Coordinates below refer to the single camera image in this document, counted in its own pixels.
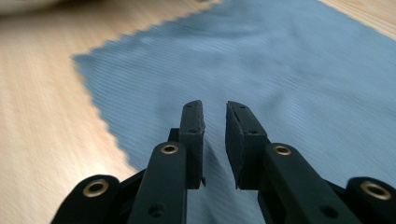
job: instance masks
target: wood grain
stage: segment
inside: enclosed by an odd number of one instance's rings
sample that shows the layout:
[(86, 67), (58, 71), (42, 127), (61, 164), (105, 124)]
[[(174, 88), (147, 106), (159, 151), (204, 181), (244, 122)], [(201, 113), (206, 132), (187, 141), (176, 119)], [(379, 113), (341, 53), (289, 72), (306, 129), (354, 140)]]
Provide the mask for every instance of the wood grain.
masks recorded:
[[(86, 1), (0, 17), (0, 223), (48, 223), (85, 177), (135, 173), (71, 55), (217, 2)], [(394, 1), (324, 2), (395, 38)]]
[(396, 40), (395, 0), (321, 0), (320, 2)]

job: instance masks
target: wrinkled cloth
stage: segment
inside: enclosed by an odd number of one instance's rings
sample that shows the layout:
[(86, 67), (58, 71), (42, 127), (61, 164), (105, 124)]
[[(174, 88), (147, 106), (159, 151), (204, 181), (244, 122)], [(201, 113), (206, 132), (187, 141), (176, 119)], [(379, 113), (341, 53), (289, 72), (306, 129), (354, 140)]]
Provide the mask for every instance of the wrinkled cloth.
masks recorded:
[(396, 187), (396, 42), (320, 2), (225, 1), (74, 59), (137, 170), (178, 127), (182, 106), (202, 100), (207, 187), (189, 190), (190, 224), (263, 223), (257, 191), (234, 187), (224, 143), (230, 100), (323, 178)]

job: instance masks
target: brass insert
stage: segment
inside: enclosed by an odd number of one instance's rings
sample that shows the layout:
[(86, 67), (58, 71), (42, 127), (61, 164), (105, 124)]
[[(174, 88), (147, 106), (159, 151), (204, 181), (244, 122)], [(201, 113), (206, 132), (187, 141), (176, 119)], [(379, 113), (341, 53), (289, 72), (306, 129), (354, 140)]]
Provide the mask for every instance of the brass insert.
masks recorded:
[(84, 188), (83, 194), (86, 197), (97, 197), (106, 192), (108, 183), (104, 179), (93, 180), (89, 185)]
[(289, 156), (291, 154), (291, 150), (286, 147), (275, 147), (275, 152), (282, 156)]
[(384, 189), (371, 181), (364, 181), (361, 183), (361, 188), (364, 192), (379, 200), (389, 200), (392, 197), (387, 189)]
[(178, 147), (175, 145), (165, 145), (161, 148), (161, 152), (164, 154), (174, 154), (178, 151)]

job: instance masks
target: wooden surface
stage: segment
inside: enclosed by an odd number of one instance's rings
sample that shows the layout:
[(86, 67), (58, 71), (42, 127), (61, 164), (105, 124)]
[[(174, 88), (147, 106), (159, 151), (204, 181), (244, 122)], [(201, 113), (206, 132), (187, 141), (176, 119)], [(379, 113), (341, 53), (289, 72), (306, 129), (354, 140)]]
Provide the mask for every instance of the wooden surface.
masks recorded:
[(396, 40), (396, 0), (320, 0)]
[[(0, 17), (0, 223), (48, 223), (85, 177), (135, 173), (70, 56), (214, 3), (103, 0)], [(326, 4), (395, 38), (394, 1)]]

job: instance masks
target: blue cloth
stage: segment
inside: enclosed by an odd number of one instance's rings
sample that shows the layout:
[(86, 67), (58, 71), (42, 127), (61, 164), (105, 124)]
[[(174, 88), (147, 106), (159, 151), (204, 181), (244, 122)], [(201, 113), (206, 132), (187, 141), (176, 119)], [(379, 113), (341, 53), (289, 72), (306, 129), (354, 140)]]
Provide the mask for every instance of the blue cloth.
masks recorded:
[(226, 0), (75, 60), (137, 170), (178, 127), (182, 106), (203, 101), (207, 187), (189, 191), (190, 224), (263, 223), (257, 192), (234, 188), (229, 100), (323, 178), (396, 187), (396, 42), (317, 1)]

